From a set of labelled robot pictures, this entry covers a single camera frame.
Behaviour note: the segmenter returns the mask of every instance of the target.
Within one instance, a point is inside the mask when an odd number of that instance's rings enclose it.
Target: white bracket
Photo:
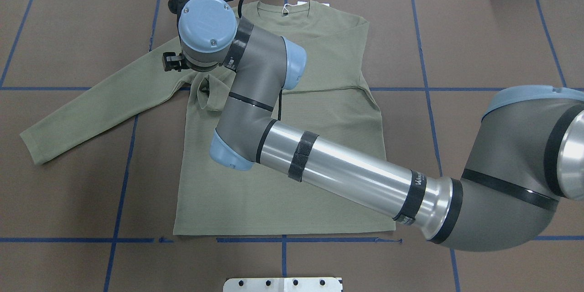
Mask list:
[[[337,277],[228,279],[223,292],[342,292],[342,282]]]

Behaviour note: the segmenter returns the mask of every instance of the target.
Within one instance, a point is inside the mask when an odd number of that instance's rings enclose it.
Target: shirt sleeve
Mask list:
[[[157,47],[21,133],[36,165],[126,119],[167,101],[196,72],[165,72],[162,53],[180,51],[178,38]]]

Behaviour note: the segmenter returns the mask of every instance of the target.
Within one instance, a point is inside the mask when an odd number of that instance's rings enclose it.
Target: light blue cap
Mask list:
[[[549,98],[574,99],[584,101],[584,93],[569,88],[554,88],[553,86],[534,85],[511,87],[501,90],[493,97],[493,100],[490,101],[490,105],[486,110],[485,115],[482,116],[482,118],[484,119],[485,116],[488,115],[490,112],[505,105],[519,103],[520,101],[526,100]]]
[[[252,165],[254,165],[253,162],[244,159],[242,155],[239,155],[231,149],[231,147],[219,137],[217,130],[213,133],[209,155],[211,155],[211,159],[215,160],[215,162],[235,170],[247,171],[252,168]]]
[[[306,51],[303,47],[284,38],[286,45],[286,81],[282,89],[292,90],[300,82],[304,69],[306,68]]]
[[[181,40],[201,53],[225,49],[236,32],[235,14],[223,0],[189,0],[179,18]]]

